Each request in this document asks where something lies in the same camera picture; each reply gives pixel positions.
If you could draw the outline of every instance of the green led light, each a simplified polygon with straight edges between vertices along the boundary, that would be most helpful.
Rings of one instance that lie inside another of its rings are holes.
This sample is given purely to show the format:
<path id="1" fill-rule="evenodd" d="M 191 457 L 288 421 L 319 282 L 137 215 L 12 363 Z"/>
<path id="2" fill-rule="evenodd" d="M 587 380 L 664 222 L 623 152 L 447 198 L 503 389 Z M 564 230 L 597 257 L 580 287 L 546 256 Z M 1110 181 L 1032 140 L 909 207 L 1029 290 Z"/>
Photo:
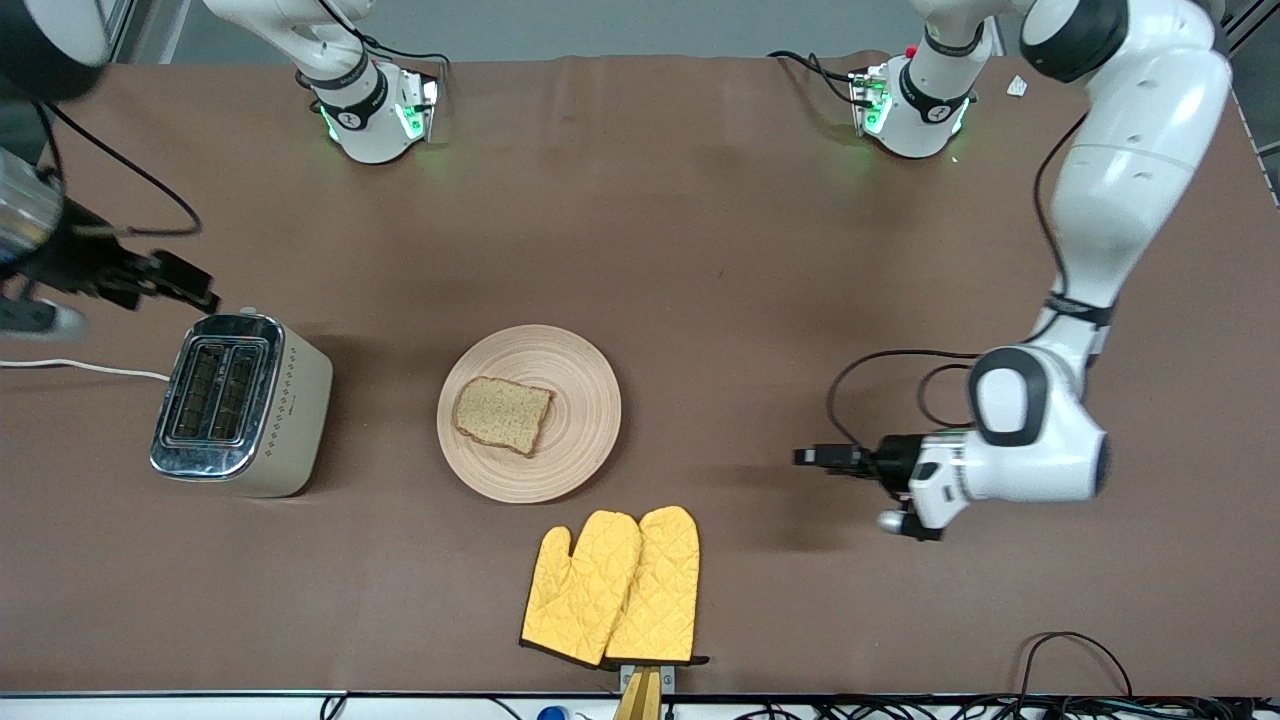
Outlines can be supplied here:
<path id="1" fill-rule="evenodd" d="M 397 104 L 396 114 L 399 117 L 401 124 L 404 126 L 404 135 L 407 135 L 410 140 L 422 137 L 422 113 L 419 113 L 413 108 L 404 108 Z"/>
<path id="2" fill-rule="evenodd" d="M 960 109 L 956 110 L 956 123 L 951 126 L 951 135 L 960 132 L 960 124 L 964 122 L 964 111 L 968 109 L 969 109 L 969 101 L 965 100 L 964 105 L 960 105 Z"/>
<path id="3" fill-rule="evenodd" d="M 888 111 L 893 109 L 893 101 L 888 92 L 882 92 L 879 102 L 867 110 L 867 120 L 863 124 L 864 129 L 872 135 L 878 133 L 884 128 L 884 118 L 888 117 Z"/>
<path id="4" fill-rule="evenodd" d="M 324 105 L 320 106 L 320 117 L 324 118 L 324 124 L 329 127 L 329 138 L 339 142 L 338 131 L 333 128 L 333 120 L 329 119 L 329 113 L 325 111 Z"/>

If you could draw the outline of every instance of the slice of bread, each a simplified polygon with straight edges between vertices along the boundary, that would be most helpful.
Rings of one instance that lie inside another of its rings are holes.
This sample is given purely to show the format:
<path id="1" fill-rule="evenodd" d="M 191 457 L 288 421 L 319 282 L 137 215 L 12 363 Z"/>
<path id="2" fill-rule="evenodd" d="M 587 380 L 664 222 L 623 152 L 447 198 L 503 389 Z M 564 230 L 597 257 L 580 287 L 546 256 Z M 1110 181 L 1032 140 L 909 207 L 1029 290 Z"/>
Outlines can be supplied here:
<path id="1" fill-rule="evenodd" d="M 453 427 L 471 439 L 534 456 L 554 393 L 500 378 L 475 378 L 453 405 Z"/>

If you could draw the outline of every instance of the yellow oven mitt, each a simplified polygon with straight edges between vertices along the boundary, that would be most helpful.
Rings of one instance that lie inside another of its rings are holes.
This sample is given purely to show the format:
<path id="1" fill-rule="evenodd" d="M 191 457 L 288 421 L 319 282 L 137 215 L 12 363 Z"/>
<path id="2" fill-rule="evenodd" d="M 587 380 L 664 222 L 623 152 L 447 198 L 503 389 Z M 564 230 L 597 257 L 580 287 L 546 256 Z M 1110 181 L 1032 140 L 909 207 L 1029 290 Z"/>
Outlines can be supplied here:
<path id="1" fill-rule="evenodd" d="M 691 665 L 698 570 L 698 524 L 684 507 L 640 520 L 640 566 L 604 655 L 609 665 Z"/>
<path id="2" fill-rule="evenodd" d="M 568 528 L 543 537 L 520 644 L 595 667 L 636 573 L 640 528 L 630 515 L 598 510 L 572 555 L 570 544 Z"/>

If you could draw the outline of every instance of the wooden plate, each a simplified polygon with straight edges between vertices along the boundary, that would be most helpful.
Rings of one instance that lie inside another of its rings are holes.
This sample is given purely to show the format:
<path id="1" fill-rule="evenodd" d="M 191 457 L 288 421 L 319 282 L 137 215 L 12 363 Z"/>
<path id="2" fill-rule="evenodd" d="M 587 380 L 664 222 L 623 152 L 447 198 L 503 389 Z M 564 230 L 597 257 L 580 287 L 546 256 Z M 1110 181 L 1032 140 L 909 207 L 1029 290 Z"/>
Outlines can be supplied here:
<path id="1" fill-rule="evenodd" d="M 453 405 L 476 377 L 556 393 L 532 457 L 480 445 L 453 427 Z M 622 425 L 622 392 L 594 345 L 550 325 L 499 331 L 449 372 L 435 414 L 440 448 L 471 489 L 502 502 L 545 502 L 585 483 L 604 464 Z"/>

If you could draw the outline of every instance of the brown table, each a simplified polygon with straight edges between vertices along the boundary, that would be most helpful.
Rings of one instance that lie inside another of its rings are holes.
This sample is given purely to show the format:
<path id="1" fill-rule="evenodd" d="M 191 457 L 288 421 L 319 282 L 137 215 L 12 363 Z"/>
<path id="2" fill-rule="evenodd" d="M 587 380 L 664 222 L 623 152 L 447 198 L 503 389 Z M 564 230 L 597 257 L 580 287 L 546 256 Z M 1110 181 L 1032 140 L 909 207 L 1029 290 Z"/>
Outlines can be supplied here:
<path id="1" fill-rule="evenodd" d="M 1275 692 L 1280 238 L 1234 106 L 1092 375 L 1107 491 L 973 507 L 924 544 L 876 529 L 874 484 L 791 450 L 837 439 L 822 397 L 852 357 L 1023 337 L 1052 275 L 1032 176 L 1074 91 L 993 61 L 965 131 L 905 161 L 772 60 L 458 65 L 451 90 L 448 142 L 387 167 L 346 160 L 285 67 L 122 67 L 73 108 L 205 215 L 163 246 L 328 352 L 335 395 L 310 491 L 261 502 L 148 469 L 160 383 L 0 372 L 0 687 L 612 687 L 517 647 L 538 541 L 681 503 L 713 657 L 685 691 L 1007 691 L 1024 638 L 1078 629 L 1140 693 Z M 60 137 L 79 201 L 180 222 Z M 3 356 L 166 370 L 196 319 L 77 305 L 90 340 Z M 434 428 L 452 363 L 521 323 L 595 342 L 626 411 L 599 475 L 535 507 L 467 489 Z M 927 429 L 929 366 L 868 368 L 842 413 L 868 438 Z M 1038 689 L 1116 689 L 1080 650 L 1039 661 Z"/>

